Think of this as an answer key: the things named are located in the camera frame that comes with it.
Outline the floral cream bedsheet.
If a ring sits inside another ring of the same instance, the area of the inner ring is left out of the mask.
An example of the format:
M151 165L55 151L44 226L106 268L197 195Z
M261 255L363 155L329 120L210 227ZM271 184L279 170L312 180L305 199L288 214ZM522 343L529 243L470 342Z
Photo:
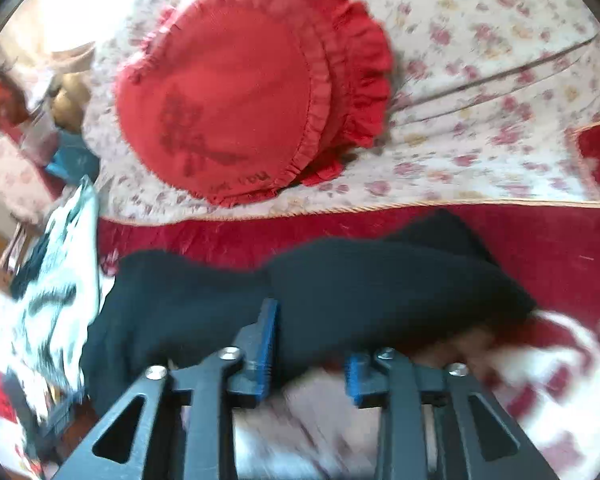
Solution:
M181 0L125 0L96 47L85 139L100 213L132 224L289 217L479 200L593 200L575 130L600 122L600 24L582 0L364 0L395 58L387 132L331 181L219 208L146 170L122 138L114 75Z

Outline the floral covered chair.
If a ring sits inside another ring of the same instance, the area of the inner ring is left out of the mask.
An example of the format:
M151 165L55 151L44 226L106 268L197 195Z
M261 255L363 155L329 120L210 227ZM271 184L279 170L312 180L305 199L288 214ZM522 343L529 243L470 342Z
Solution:
M64 187L64 181L36 166L0 134L0 202L19 221L44 221Z

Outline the red bag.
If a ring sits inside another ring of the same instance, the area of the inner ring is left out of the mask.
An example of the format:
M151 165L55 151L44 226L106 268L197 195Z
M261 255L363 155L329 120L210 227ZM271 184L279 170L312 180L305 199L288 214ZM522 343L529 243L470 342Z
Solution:
M30 117L22 89L11 79L0 77L0 128L12 128Z

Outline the red heart ruffled pillow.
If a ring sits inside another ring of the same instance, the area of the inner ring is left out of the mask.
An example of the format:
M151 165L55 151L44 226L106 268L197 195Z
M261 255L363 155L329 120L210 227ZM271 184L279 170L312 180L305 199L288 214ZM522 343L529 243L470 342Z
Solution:
M354 0L185 0L116 80L121 132L162 181L222 207L342 174L385 126L392 52Z

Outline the black knit pants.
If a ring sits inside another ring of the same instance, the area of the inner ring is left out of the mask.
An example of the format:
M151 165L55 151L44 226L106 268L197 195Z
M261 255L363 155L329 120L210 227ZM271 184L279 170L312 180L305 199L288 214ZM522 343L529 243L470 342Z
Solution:
M80 367L96 413L152 365L192 366L279 304L274 384L357 349L516 322L534 299L459 218L440 210L377 240L328 237L252 271L145 250L124 257Z

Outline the light blue towel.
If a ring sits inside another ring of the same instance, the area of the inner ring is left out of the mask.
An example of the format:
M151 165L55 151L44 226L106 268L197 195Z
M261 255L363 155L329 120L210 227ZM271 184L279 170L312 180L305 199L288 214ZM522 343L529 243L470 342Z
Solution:
M38 275L16 301L15 356L65 392L83 387L87 328L102 306L96 252L99 199L83 177L48 217L38 241Z

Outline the red and white plush blanket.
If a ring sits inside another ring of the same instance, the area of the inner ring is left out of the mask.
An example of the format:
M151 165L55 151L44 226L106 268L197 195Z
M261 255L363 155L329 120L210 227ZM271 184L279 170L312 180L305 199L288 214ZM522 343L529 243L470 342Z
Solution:
M600 475L600 205L102 220L97 247L114 277L81 359L97 411L144 367L190 365L229 341L269 297L277 385L353 348L495 330L487 382L561 478Z

